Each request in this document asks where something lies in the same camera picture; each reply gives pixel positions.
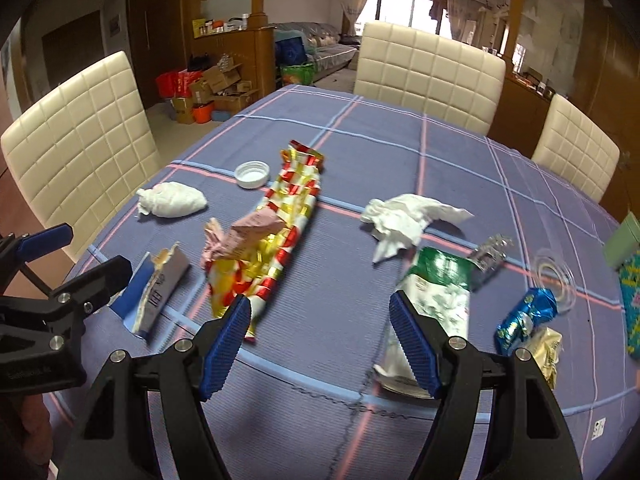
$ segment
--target sofa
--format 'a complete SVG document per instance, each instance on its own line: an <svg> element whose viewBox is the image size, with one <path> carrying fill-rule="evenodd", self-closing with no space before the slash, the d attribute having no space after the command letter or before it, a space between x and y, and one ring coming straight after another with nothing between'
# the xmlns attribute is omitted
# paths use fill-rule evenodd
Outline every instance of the sofa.
<svg viewBox="0 0 640 480"><path fill-rule="evenodd" d="M271 25L276 28L276 40L278 32L295 30L302 33L307 59L316 66L314 81L346 67L358 51L354 46L338 43L340 32L329 23L287 22Z"/></svg>

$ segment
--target orange bucket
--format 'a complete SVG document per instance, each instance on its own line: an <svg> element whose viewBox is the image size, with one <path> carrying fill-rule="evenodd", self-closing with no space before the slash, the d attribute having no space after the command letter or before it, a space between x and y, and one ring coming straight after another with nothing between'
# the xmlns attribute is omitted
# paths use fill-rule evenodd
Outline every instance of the orange bucket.
<svg viewBox="0 0 640 480"><path fill-rule="evenodd" d="M193 118L196 119L198 124L208 123L211 120L211 113L213 111L213 101L207 105L200 105L193 107Z"/></svg>

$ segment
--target tablecloth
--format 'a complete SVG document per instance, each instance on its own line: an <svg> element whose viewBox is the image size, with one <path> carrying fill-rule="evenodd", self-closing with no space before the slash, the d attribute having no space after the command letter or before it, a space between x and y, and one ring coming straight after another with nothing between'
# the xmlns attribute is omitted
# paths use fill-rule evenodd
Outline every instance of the tablecloth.
<svg viewBox="0 0 640 480"><path fill-rule="evenodd" d="M260 190L243 190L232 171L263 160L271 176L290 139L324 153L319 204L295 256L225 387L204 404L212 434L235 479L407 478L435 414L434 404L381 390L372 364L388 326L388 298L406 255L371 263L376 241L359 213L372 198L413 192L466 208L459 227L432 224L422 245L465 254L497 233L515 247L504 268L470 303L469 339L495 351L493 335L531 281L531 264L550 248L572 270L574 308L550 326L563 335L555 394L586 480L596 478L640 413L638 366L625 352L620 286L602 256L617 222L561 178L486 137L423 114L352 94L287 86L234 116L161 171L203 191L206 210L183 219L137 218L128 203L96 238L71 276L122 254L135 266L146 251L180 241L193 266L180 282L148 343L133 337L108 308L86 320L82 388L49 394L56 456L84 393L116 348L133 356L162 351L210 319L198 268L202 227L223 228L249 212ZM491 394L483 392L462 478L476 477ZM164 478L176 478L158 394L150 410ZM604 434L591 439L595 421Z"/></svg>

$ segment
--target chair backrest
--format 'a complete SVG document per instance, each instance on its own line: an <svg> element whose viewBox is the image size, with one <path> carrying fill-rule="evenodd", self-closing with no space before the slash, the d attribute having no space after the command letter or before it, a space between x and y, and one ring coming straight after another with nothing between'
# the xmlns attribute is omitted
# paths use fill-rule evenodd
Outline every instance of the chair backrest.
<svg viewBox="0 0 640 480"><path fill-rule="evenodd" d="M599 202L619 158L620 149L605 132L564 97L554 96L531 160Z"/></svg>
<svg viewBox="0 0 640 480"><path fill-rule="evenodd" d="M486 135L504 61L435 34L383 22L364 27L354 93Z"/></svg>
<svg viewBox="0 0 640 480"><path fill-rule="evenodd" d="M0 138L9 171L44 227L67 222L73 261L160 169L123 52L91 65L29 108Z"/></svg>

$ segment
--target red bag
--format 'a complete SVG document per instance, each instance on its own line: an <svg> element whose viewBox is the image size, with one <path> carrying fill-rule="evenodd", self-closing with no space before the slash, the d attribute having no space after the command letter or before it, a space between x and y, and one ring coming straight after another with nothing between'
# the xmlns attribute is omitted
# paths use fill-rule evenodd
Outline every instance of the red bag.
<svg viewBox="0 0 640 480"><path fill-rule="evenodd" d="M156 77L156 86L158 86L158 94L162 99L171 99L175 97L175 91L178 81L178 71L165 72Z"/></svg>
<svg viewBox="0 0 640 480"><path fill-rule="evenodd" d="M200 79L200 76L202 76L202 70L197 70L196 72L187 72L186 70L183 70L182 72L178 72L177 75L178 83L175 89L176 97L191 97L189 85Z"/></svg>

